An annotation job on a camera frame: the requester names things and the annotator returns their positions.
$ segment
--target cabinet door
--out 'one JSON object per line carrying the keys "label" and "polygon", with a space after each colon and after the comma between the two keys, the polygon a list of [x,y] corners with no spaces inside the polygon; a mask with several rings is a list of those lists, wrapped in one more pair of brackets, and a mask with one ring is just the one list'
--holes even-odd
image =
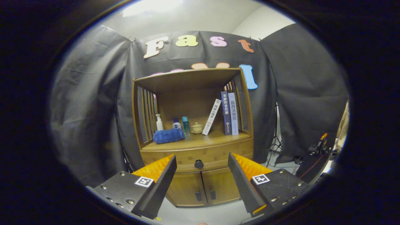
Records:
{"label": "cabinet door", "polygon": [[200,172],[175,173],[167,191],[167,199],[175,206],[207,205]]}
{"label": "cabinet door", "polygon": [[208,204],[239,199],[239,191],[229,167],[202,172]]}

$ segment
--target black fabric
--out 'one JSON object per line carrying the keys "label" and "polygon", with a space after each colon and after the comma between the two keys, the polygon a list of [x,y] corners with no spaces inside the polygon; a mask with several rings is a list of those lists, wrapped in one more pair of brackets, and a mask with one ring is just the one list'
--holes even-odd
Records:
{"label": "black fabric", "polygon": [[98,26],[76,41],[53,83],[50,126],[59,160],[95,187],[126,170],[115,97],[130,41]]}
{"label": "black fabric", "polygon": [[328,133],[333,146],[348,91],[344,70],[324,46],[300,24],[292,24],[261,40],[276,79],[282,134],[277,163],[303,156]]}
{"label": "black fabric", "polygon": [[[196,36],[197,46],[178,47],[175,45],[181,35]],[[144,59],[146,42],[169,37],[164,42],[158,55]],[[210,37],[222,36],[228,43],[226,47],[214,47]],[[245,39],[251,44],[254,53],[243,49],[238,40]],[[258,163],[266,161],[266,154],[272,142],[275,128],[275,82],[268,76],[271,70],[261,44],[242,36],[206,31],[181,31],[158,34],[133,41],[128,51],[127,63],[121,86],[117,95],[118,128],[123,148],[136,168],[144,166],[136,141],[132,117],[132,79],[150,76],[158,72],[169,72],[174,69],[192,69],[194,63],[205,63],[209,68],[215,68],[220,62],[229,63],[231,68],[242,64],[253,67],[253,76],[257,89],[249,90],[254,124],[254,155]]]}

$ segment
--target wooden shelf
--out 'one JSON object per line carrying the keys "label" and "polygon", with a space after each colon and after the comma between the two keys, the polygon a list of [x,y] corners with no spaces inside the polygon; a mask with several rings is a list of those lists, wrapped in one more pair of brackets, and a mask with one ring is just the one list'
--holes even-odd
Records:
{"label": "wooden shelf", "polygon": [[245,133],[239,132],[239,135],[225,135],[222,130],[210,131],[206,136],[203,134],[190,134],[184,140],[156,144],[154,142],[144,146],[142,151],[165,151],[165,150],[176,150],[176,149],[194,149],[198,147],[206,147],[212,145],[223,145],[234,141],[243,141],[250,139],[251,136]]}
{"label": "wooden shelf", "polygon": [[183,70],[139,78],[135,83],[154,94],[222,88],[240,71],[240,68]]}

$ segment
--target drawer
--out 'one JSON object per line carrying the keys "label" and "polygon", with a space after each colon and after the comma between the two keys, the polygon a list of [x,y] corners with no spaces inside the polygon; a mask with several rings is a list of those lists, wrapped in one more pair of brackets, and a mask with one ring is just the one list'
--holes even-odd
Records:
{"label": "drawer", "polygon": [[[204,148],[168,151],[140,151],[140,153],[146,165],[168,155],[175,154],[177,163],[176,173],[188,173],[227,167],[229,152],[252,159],[253,145],[253,138],[251,138]],[[194,163],[198,159],[204,163],[204,166],[201,169],[194,167]]]}

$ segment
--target blue letter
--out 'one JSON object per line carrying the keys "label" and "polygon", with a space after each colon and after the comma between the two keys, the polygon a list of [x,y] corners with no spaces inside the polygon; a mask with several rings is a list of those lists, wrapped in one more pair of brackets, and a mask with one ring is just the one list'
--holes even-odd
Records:
{"label": "blue letter", "polygon": [[239,67],[242,68],[244,77],[246,78],[247,89],[257,89],[258,86],[254,81],[253,72],[251,71],[253,67],[250,65],[240,65]]}

